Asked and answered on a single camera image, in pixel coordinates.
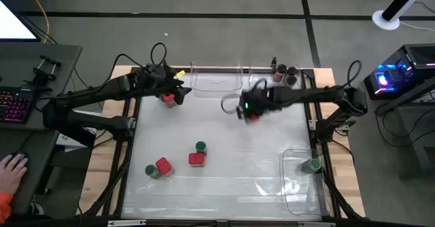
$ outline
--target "wooden table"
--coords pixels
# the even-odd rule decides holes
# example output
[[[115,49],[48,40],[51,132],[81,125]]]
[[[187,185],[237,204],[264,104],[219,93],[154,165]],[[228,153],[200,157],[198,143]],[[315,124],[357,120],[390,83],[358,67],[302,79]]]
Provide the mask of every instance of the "wooden table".
[[[111,78],[119,77],[125,75],[131,71],[134,66],[117,66],[112,73]],[[331,69],[314,69],[315,79],[317,87],[333,86],[335,85],[334,76]],[[134,99],[130,104],[129,116],[133,114],[133,107],[135,105]],[[322,103],[321,112],[324,118],[327,118],[332,114],[337,106],[333,103]],[[119,116],[122,114],[122,109],[124,107],[124,101],[106,101],[104,104],[103,116],[112,117]],[[98,141],[104,141],[110,138],[109,133],[105,133]],[[349,147],[349,142],[346,137],[334,134],[334,140],[342,143],[343,145]],[[99,197],[103,189],[109,181],[109,174],[111,170],[111,164],[115,152],[115,141],[109,141],[104,143],[92,152],[92,156],[88,166],[88,172],[86,174],[86,179],[83,185],[82,195],[80,198],[80,207],[83,211],[90,208],[93,202]],[[358,186],[358,181],[355,173],[355,168],[353,167],[352,157],[347,150],[335,143],[329,143],[329,152],[332,162],[332,168],[334,171],[335,184],[340,190],[341,194],[346,198],[346,201],[353,207],[353,209],[364,216],[364,207],[362,205],[362,200],[360,196],[360,188]],[[122,146],[120,163],[122,162],[126,151],[126,144]],[[116,206],[116,200],[118,198],[119,183],[114,190],[114,197],[112,198],[110,213],[113,212]]]

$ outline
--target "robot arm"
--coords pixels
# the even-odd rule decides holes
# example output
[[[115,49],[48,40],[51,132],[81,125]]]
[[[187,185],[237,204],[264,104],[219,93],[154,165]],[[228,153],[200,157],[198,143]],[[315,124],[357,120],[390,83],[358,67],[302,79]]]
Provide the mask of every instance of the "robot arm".
[[[100,101],[113,99],[123,101],[130,98],[174,94],[175,102],[183,104],[184,96],[192,89],[184,88],[181,80],[174,79],[175,70],[164,65],[147,65],[141,70],[117,77],[103,85],[77,92],[68,92],[50,99],[43,107],[43,124],[46,128],[59,130],[62,134],[89,147],[93,146],[94,135],[86,127],[107,130],[115,140],[125,141],[131,137],[135,122],[123,116],[102,118],[72,109]]]
[[[359,117],[367,113],[366,95],[357,88],[333,86],[293,90],[288,86],[256,88],[243,91],[236,108],[239,119],[246,123],[258,120],[271,111],[281,111],[294,103],[332,102],[338,109],[327,119],[318,120],[315,130],[319,139],[332,140],[334,130],[344,125],[350,117]]]

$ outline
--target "computer monitor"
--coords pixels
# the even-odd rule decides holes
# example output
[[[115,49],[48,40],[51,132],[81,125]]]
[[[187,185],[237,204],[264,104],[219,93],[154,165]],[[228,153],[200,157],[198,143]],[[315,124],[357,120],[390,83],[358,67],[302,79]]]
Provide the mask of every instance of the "computer monitor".
[[[41,39],[0,1],[0,41],[41,41]]]

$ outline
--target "human hand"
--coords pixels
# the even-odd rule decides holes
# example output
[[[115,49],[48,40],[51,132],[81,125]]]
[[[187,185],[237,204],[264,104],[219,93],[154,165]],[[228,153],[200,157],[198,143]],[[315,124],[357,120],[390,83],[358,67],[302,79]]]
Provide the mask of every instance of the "human hand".
[[[16,155],[14,158],[9,155],[0,162],[0,192],[15,194],[17,191],[21,178],[27,171],[25,167],[27,158],[17,165],[21,157],[21,154]]]

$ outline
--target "keyboard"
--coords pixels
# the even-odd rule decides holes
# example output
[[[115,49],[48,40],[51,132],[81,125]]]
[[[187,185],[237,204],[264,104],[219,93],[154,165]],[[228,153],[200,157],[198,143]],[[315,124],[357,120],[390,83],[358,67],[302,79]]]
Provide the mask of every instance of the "keyboard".
[[[34,105],[33,97],[31,89],[0,86],[0,122],[25,124]]]

